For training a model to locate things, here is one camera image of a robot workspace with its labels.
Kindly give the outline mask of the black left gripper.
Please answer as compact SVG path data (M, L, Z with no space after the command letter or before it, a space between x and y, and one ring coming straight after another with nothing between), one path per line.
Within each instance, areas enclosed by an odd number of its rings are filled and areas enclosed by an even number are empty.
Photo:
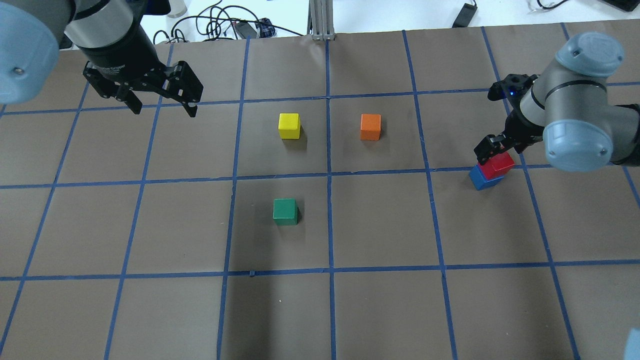
M187 61L163 64L147 35L125 35L108 46L81 50L87 57L82 75L101 98L114 98L139 115L137 92L153 92L196 117L204 85Z

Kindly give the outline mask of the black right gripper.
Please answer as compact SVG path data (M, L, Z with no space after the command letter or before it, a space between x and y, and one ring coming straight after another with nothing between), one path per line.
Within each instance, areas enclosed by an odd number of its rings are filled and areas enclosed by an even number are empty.
M488 134L473 149L478 164L484 166L497 155L514 149L518 154L542 141L544 127L532 123L520 112L510 112L505 119L503 132Z

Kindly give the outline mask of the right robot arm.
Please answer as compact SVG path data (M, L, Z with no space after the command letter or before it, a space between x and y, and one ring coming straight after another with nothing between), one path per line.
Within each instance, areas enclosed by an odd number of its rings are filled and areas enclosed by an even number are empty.
M542 142L547 162L565 172L587 173L608 164L638 167L639 105L608 101L608 77L625 57L616 38L582 32L555 53L542 74L509 74L494 82L487 98L506 100L512 110L503 131L486 135L474 148L478 163Z

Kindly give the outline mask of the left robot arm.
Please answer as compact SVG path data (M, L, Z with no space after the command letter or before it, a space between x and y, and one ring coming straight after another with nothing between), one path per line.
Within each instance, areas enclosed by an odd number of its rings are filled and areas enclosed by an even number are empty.
M101 98L139 114L137 92L180 103L195 117L203 84L186 61L160 61L141 26L164 16L168 0L3 0L0 3L0 98L21 104L42 91L69 39L87 57L82 74Z

